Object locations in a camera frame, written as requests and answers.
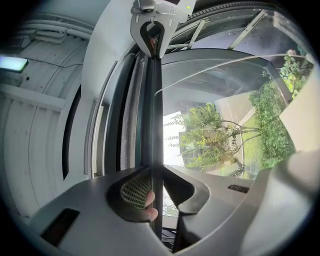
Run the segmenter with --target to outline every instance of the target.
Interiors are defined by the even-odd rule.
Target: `grass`
[[[246,121],[243,126],[258,128],[257,115],[254,114],[248,121]],[[242,141],[249,139],[257,135],[257,132],[248,132],[242,134]],[[244,165],[250,166],[251,163],[256,163],[259,169],[262,168],[262,150],[261,150],[261,139],[260,137],[253,138],[243,145],[244,153]]]

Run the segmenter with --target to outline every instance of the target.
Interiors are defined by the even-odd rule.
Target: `tree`
[[[244,127],[233,121],[221,119],[212,103],[191,108],[187,114],[174,116],[171,122],[165,124],[171,125],[183,126],[185,132],[181,132],[178,137],[168,137],[167,140],[179,139],[179,143],[170,146],[180,148],[180,153],[186,160],[186,168],[199,171],[215,164],[222,167],[226,161],[239,165],[235,154],[245,141],[238,146],[236,136],[247,132],[259,132],[258,128]]]

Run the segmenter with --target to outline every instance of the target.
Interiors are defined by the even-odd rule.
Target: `window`
[[[172,54],[174,60],[164,57],[162,63],[165,164],[254,179],[295,152],[281,113],[312,64],[302,68],[299,59],[285,56],[278,70],[261,58],[206,70],[246,54],[222,49]]]

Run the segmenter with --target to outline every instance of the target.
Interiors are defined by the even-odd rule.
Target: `green leaves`
[[[294,99],[301,91],[313,65],[308,63],[302,67],[299,61],[290,56],[285,56],[284,60],[285,63],[279,73]]]
[[[253,91],[249,99],[255,108],[261,134],[262,165],[264,168],[270,168],[295,152],[290,136],[279,117],[286,105],[273,81]]]
[[[187,114],[177,115],[165,124],[181,125],[185,132],[179,137],[171,136],[167,140],[179,139],[179,143],[169,144],[179,147],[185,167],[203,171],[205,167],[224,162],[237,162],[234,154],[238,149],[236,135],[241,126],[232,121],[221,120],[215,105],[207,103],[189,109]]]

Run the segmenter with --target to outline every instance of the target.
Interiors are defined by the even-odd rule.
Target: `rectangular vent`
[[[249,191],[248,187],[234,185],[234,184],[231,184],[230,186],[228,186],[228,189],[234,190],[234,191],[238,191],[238,192],[241,192],[241,193],[245,193],[245,194],[248,193],[248,191]]]

